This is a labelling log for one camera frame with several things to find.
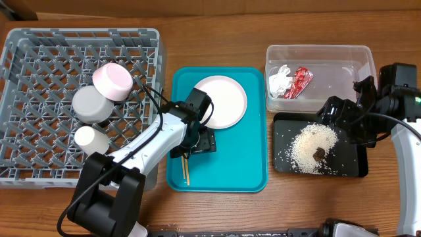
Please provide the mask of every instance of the clear plastic container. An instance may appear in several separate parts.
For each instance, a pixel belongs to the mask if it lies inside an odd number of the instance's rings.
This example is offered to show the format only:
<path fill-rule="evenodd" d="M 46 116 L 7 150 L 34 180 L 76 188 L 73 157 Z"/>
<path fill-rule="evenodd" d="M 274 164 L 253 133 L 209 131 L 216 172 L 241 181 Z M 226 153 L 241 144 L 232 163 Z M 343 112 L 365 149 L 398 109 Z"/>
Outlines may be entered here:
<path fill-rule="evenodd" d="M 309 69 L 314 78 L 295 99 L 275 98 L 270 94 L 269 76 L 282 65 L 293 76 L 299 66 Z M 315 112 L 336 95 L 357 100 L 353 82 L 373 76 L 377 86 L 373 56 L 367 46 L 358 45 L 271 45 L 266 54 L 266 107 L 272 112 Z"/>

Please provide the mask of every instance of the white plate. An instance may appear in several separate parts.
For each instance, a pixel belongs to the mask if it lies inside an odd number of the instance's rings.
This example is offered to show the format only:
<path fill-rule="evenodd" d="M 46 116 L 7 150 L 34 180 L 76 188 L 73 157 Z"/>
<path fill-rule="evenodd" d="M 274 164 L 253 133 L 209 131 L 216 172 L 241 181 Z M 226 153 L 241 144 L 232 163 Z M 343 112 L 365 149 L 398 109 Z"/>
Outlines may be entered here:
<path fill-rule="evenodd" d="M 227 76 L 209 76 L 197 83 L 195 88 L 206 92 L 214 104 L 212 117 L 206 124 L 208 128 L 229 128 L 243 117 L 247 109 L 247 96 L 234 79 Z M 211 111 L 212 106 L 209 106 L 201 122 L 209 117 Z"/>

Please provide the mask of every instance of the black tray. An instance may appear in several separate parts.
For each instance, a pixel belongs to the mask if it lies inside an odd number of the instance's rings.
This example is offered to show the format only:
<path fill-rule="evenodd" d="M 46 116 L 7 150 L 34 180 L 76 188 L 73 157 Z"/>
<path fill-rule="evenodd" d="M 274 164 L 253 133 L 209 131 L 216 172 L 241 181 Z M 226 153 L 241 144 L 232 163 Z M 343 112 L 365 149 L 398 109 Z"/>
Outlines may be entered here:
<path fill-rule="evenodd" d="M 278 113 L 274 117 L 273 164 L 278 172 L 303 174 L 297 167 L 294 169 L 285 150 L 307 125 L 316 122 L 316 115 L 306 113 Z M 364 177 L 368 174 L 367 150 L 363 145 L 352 145 L 345 131 L 332 127 L 339 141 L 326 157 L 327 167 L 336 173 L 329 172 L 325 165 L 318 171 L 325 175 Z"/>

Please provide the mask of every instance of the cylindrical cup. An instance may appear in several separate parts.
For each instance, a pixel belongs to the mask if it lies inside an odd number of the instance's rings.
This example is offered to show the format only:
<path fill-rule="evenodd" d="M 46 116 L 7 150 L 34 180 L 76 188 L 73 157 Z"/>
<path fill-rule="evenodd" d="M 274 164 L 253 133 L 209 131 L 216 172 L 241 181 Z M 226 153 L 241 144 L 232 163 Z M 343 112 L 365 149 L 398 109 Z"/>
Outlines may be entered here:
<path fill-rule="evenodd" d="M 126 99 L 133 86 L 130 72 L 116 63 L 107 63 L 96 70 L 92 82 L 99 93 L 113 101 Z"/>
<path fill-rule="evenodd" d="M 87 154 L 94 152 L 105 154 L 109 148 L 109 138 L 102 132 L 90 127 L 83 126 L 74 134 L 74 141 Z"/>
<path fill-rule="evenodd" d="M 103 122 L 114 109 L 114 103 L 101 95 L 95 86 L 86 86 L 78 90 L 72 105 L 76 116 L 88 124 Z"/>

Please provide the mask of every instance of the pink cup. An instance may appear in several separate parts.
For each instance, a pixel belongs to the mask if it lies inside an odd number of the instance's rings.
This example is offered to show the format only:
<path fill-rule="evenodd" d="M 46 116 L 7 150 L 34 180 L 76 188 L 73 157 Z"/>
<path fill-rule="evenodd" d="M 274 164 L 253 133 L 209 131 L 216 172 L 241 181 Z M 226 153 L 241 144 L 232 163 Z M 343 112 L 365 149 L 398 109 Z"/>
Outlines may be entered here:
<path fill-rule="evenodd" d="M 127 98 L 133 86 L 130 72 L 116 63 L 107 63 L 93 73 L 93 85 L 101 95 L 113 101 Z"/>

